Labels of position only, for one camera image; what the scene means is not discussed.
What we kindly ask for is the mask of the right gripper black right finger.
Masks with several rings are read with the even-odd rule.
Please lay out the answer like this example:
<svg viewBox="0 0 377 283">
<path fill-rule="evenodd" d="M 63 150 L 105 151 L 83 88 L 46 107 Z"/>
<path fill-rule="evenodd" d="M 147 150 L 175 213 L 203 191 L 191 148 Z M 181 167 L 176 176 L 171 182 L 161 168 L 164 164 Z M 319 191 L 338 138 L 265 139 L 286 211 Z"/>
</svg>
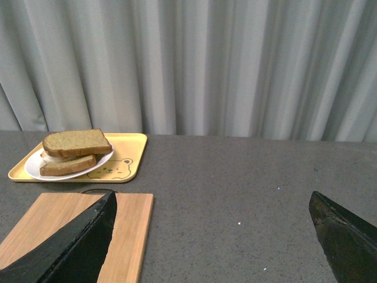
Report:
<svg viewBox="0 0 377 283">
<path fill-rule="evenodd" d="M 318 191 L 309 212 L 337 282 L 376 282 L 376 227 Z"/>
</svg>

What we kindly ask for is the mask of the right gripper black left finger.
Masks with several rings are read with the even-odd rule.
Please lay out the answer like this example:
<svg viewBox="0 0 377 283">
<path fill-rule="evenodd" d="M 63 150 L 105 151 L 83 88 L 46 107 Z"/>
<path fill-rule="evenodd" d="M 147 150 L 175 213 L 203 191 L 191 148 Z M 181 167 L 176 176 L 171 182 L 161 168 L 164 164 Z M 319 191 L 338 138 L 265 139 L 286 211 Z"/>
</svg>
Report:
<svg viewBox="0 0 377 283">
<path fill-rule="evenodd" d="M 1 270 L 1 282 L 97 282 L 113 237 L 114 191 Z"/>
</svg>

